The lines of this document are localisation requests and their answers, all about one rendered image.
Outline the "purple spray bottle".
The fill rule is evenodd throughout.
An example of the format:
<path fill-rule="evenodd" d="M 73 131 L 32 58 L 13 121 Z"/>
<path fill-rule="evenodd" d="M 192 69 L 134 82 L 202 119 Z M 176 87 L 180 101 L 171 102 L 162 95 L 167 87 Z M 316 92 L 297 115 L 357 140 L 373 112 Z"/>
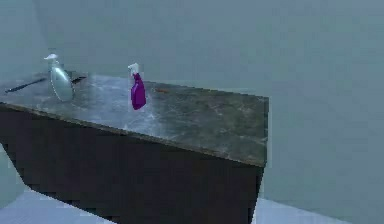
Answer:
<path fill-rule="evenodd" d="M 139 64 L 133 63 L 128 66 L 134 85 L 131 88 L 131 103 L 134 110 L 139 110 L 146 105 L 146 92 L 143 80 L 140 76 Z"/>

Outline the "pale grey spray bottle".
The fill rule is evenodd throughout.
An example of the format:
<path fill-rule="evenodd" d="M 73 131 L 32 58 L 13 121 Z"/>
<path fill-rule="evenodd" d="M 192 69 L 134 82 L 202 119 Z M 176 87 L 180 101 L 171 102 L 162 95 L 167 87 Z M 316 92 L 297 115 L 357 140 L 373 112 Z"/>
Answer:
<path fill-rule="evenodd" d="M 72 80 L 58 61 L 58 55 L 51 53 L 45 60 L 49 64 L 51 85 L 57 98 L 61 101 L 71 101 L 74 98 Z"/>

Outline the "dark counter with marble top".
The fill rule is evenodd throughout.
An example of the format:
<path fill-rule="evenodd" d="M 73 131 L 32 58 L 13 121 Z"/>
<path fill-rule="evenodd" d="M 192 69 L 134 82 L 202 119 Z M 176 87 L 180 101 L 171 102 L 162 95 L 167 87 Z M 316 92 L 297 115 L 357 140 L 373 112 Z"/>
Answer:
<path fill-rule="evenodd" d="M 97 74 L 59 100 L 46 74 L 0 81 L 0 145 L 33 190 L 116 224 L 251 224 L 267 162 L 263 96 Z M 166 89 L 169 93 L 156 92 Z"/>

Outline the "thin black utensil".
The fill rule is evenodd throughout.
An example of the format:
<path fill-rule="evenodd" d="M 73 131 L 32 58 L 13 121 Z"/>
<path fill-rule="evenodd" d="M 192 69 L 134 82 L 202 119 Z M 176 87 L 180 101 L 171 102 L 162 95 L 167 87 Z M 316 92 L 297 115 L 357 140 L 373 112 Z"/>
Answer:
<path fill-rule="evenodd" d="M 75 78 L 75 79 L 72 79 L 72 80 L 71 80 L 71 83 L 72 83 L 72 84 L 76 84 L 76 83 L 80 82 L 81 80 L 83 80 L 83 79 L 85 79 L 85 78 L 87 78 L 87 77 L 85 77 L 85 76 L 77 77 L 77 78 Z M 23 85 L 19 85 L 19 86 L 17 86 L 17 87 L 14 87 L 14 88 L 7 89 L 7 90 L 5 90 L 4 92 L 5 92 L 5 93 L 16 92 L 16 91 L 19 91 L 19 90 L 21 90 L 21 89 L 27 87 L 27 86 L 30 86 L 30 85 L 33 85 L 33 84 L 37 84 L 37 83 L 40 83 L 40 82 L 44 82 L 44 81 L 46 81 L 47 79 L 48 79 L 48 78 L 41 78 L 41 79 L 38 79 L 38 80 L 36 80 L 36 81 L 27 83 L 27 84 L 23 84 Z"/>

